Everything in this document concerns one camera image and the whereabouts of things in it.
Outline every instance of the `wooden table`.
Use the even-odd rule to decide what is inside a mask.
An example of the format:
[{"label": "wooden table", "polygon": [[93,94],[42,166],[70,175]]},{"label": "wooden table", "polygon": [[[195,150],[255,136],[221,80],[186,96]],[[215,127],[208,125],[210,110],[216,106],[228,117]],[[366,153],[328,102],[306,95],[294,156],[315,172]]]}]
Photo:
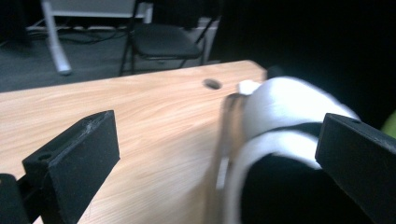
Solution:
[{"label": "wooden table", "polygon": [[[206,88],[206,78],[222,88]],[[221,103],[245,79],[262,81],[265,71],[243,61],[1,93],[0,172],[22,177],[25,157],[113,109],[120,161],[79,223],[204,223]]]}]

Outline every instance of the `table surface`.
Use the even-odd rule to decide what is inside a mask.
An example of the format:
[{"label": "table surface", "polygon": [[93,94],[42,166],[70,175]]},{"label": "table surface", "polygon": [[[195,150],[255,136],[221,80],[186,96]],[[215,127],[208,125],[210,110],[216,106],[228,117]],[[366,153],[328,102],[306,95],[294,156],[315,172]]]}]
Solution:
[{"label": "table surface", "polygon": [[[0,172],[79,119],[114,110],[120,161],[79,223],[204,223],[224,98],[265,70],[242,61],[0,94]],[[222,84],[203,85],[206,78]]]}]

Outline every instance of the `black chair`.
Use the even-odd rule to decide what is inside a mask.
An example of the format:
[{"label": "black chair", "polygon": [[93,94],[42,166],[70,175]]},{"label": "black chair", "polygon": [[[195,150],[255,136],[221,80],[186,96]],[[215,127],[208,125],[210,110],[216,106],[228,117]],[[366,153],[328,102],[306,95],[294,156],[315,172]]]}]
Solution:
[{"label": "black chair", "polygon": [[[205,26],[203,31],[199,34],[198,38],[193,41],[187,36],[187,33],[183,30],[183,28],[186,29],[186,26],[180,27],[179,24],[175,24],[175,18],[177,18],[177,21],[187,21],[191,19],[191,11],[186,8],[190,5],[183,4],[183,6],[180,7],[180,5],[176,6],[175,2],[177,1],[135,0],[132,17],[126,31],[127,37],[125,48],[122,54],[120,76],[122,76],[124,72],[124,65],[129,49],[132,51],[131,74],[134,74],[135,72],[135,55],[139,55],[142,59],[145,60],[182,60],[179,68],[184,65],[186,60],[198,59],[200,57],[200,63],[204,64],[205,33],[219,15],[218,6],[216,6],[216,4],[213,4],[213,6],[211,6],[209,12],[210,15],[207,15],[210,18],[210,21]],[[156,10],[161,11],[163,18],[173,18],[173,24],[157,23],[156,21],[154,21],[153,23],[139,22],[136,19],[136,14],[139,6],[142,3],[153,4],[154,15]],[[200,42],[204,42],[202,48],[199,48],[198,46]]]}]

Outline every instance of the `chair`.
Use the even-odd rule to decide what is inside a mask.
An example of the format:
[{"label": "chair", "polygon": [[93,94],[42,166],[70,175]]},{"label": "chair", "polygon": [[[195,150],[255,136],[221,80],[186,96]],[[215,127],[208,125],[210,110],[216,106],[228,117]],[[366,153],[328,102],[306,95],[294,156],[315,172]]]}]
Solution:
[{"label": "chair", "polygon": [[[198,38],[195,41],[192,41],[187,36],[186,32],[183,31],[182,27],[178,25],[137,22],[136,12],[138,11],[140,4],[142,3],[154,4],[154,10],[156,10],[157,8],[162,13],[166,11],[166,17],[178,17],[178,19],[180,20],[180,18],[186,16],[183,15],[183,11],[176,11],[174,7],[170,7],[169,5],[167,6],[165,4],[166,1],[135,0],[132,17],[126,31],[127,37],[125,48],[122,54],[120,76],[122,76],[122,73],[124,72],[124,65],[129,49],[132,52],[132,74],[135,73],[135,55],[139,55],[142,59],[145,60],[182,60],[178,68],[181,68],[187,60],[198,59],[200,57],[200,64],[204,64],[205,33],[218,16],[216,6],[213,6],[213,10],[210,13],[211,15],[209,23],[199,34]],[[200,42],[204,42],[201,49],[198,46]]]}]

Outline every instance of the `floor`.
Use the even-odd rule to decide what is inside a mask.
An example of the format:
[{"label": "floor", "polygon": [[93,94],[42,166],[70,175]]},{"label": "floor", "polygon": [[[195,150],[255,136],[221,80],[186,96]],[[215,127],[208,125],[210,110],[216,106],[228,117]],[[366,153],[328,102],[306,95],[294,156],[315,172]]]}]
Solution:
[{"label": "floor", "polygon": [[[198,32],[189,32],[195,38]],[[207,45],[210,47],[216,26],[207,32]],[[72,66],[72,74],[61,76],[57,74],[52,62],[46,38],[33,36],[30,48],[16,43],[4,43],[0,47],[0,92],[19,91],[53,85],[63,85],[75,82],[117,77],[120,69],[120,59],[125,43],[123,31],[101,30],[87,35],[82,32],[60,34],[65,54]],[[145,69],[175,68],[179,62],[147,62],[136,61],[136,68]],[[199,60],[187,61],[184,67],[199,65]]]}]

